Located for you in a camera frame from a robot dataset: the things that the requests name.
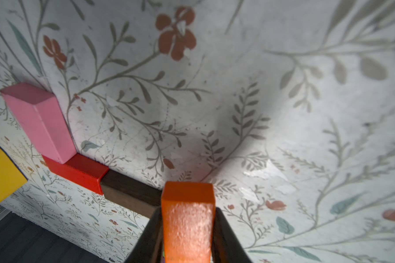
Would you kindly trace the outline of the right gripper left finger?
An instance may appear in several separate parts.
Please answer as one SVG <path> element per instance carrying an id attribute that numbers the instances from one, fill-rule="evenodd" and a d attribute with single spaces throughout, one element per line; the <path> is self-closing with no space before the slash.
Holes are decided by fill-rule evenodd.
<path id="1" fill-rule="evenodd" d="M 159 207 L 152 214 L 142 235 L 124 263 L 160 263 L 162 244 L 163 222 Z"/>

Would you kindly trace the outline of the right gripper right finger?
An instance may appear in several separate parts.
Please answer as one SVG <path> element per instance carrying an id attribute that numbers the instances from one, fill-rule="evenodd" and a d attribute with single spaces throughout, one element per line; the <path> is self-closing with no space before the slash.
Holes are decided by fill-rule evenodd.
<path id="1" fill-rule="evenodd" d="M 212 235 L 214 263 L 252 263 L 220 208 L 216 208 Z"/>

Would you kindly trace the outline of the brown building block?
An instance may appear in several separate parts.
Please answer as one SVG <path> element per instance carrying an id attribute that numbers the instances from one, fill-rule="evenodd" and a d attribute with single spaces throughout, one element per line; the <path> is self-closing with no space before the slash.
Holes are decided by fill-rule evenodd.
<path id="1" fill-rule="evenodd" d="M 161 206 L 162 191 L 116 171 L 109 170 L 100 185 L 107 200 L 144 217 Z"/>

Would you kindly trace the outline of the orange building block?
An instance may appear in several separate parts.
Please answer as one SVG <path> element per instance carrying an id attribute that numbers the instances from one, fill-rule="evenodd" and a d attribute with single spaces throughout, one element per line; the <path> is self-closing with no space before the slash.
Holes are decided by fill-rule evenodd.
<path id="1" fill-rule="evenodd" d="M 208 183 L 168 181 L 162 191 L 163 245 L 167 263 L 209 263 L 216 200 Z"/>

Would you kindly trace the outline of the red building block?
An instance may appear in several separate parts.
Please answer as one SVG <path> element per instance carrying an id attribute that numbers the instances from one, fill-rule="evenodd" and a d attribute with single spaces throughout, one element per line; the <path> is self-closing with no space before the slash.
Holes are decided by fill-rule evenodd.
<path id="1" fill-rule="evenodd" d="M 109 167 L 100 164 L 79 153 L 66 163 L 58 163 L 46 156 L 42 156 L 49 170 L 66 180 L 76 183 L 96 194 L 103 195 L 101 180 L 109 171 Z"/>

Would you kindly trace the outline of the pink building block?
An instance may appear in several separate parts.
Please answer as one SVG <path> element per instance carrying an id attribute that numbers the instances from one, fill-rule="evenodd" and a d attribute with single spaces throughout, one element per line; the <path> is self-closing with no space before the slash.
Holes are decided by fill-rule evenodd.
<path id="1" fill-rule="evenodd" d="M 28 83 L 0 90 L 6 105 L 42 155 L 66 163 L 77 151 L 57 97 Z"/>

